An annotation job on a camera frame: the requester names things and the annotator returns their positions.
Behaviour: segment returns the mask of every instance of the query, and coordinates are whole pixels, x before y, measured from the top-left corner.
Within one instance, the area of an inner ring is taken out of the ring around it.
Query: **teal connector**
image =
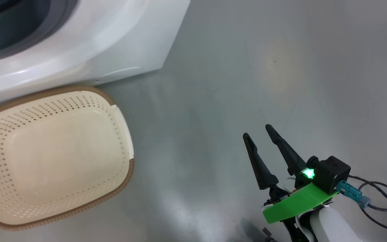
[[[371,203],[370,198],[362,196],[361,191],[344,180],[338,183],[337,192],[355,201],[362,209],[366,209],[368,204]]]

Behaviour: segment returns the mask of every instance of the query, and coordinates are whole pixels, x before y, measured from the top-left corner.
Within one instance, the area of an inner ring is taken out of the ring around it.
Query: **washing machine door opening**
[[[0,59],[51,36],[76,4],[77,0],[0,0]]]

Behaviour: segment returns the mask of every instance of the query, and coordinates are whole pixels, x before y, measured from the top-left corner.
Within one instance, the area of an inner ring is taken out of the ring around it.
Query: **laundry basket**
[[[23,230],[119,193],[134,149],[119,108],[94,87],[63,87],[0,106],[0,228]]]

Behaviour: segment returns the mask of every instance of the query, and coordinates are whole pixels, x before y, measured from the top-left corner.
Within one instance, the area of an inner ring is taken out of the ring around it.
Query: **white object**
[[[91,91],[0,112],[0,222],[64,213],[118,188],[134,157],[125,119]]]
[[[189,0],[79,1],[57,32],[0,59],[0,102],[161,68],[188,5]]]
[[[361,242],[344,218],[333,208],[315,210],[310,225],[318,242]]]

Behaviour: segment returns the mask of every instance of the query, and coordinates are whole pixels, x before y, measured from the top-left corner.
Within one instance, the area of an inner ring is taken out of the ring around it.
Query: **brown woven basket trim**
[[[133,172],[134,172],[134,159],[130,159],[129,160],[128,174],[126,175],[124,181],[115,190],[107,193],[106,195],[101,196],[100,198],[97,198],[91,202],[84,204],[84,205],[81,205],[80,207],[66,211],[64,213],[60,213],[60,214],[57,214],[55,216],[50,216],[48,218],[40,219],[40,220],[30,222],[27,224],[11,225],[11,224],[4,224],[4,223],[0,222],[0,229],[9,230],[9,231],[26,230],[26,229],[38,227],[38,226],[41,226],[44,224],[56,222],[58,220],[61,220],[61,219],[67,218],[69,216],[73,216],[73,215],[80,213],[82,211],[88,210],[89,208],[92,208],[93,206],[96,206],[102,202],[105,202],[106,200],[108,200],[108,199],[114,197],[115,195],[117,195],[118,193],[120,193],[123,190],[123,188],[125,188],[126,185],[128,185],[129,181],[131,180]]]
[[[106,101],[110,105],[114,105],[114,101],[108,95],[106,95],[103,91],[101,91],[98,88],[89,87],[89,86],[66,86],[66,87],[57,87],[57,88],[45,90],[42,92],[36,92],[36,93],[31,94],[31,95],[26,95],[26,96],[14,99],[12,101],[9,101],[6,104],[1,105],[0,112],[7,110],[7,109],[10,109],[10,108],[15,107],[15,106],[19,106],[19,105],[24,104],[24,103],[28,103],[31,101],[41,99],[41,98],[49,97],[52,95],[58,95],[58,94],[62,94],[62,93],[67,93],[67,92],[77,92],[77,91],[95,92],[96,94],[101,95],[103,98],[105,98]]]

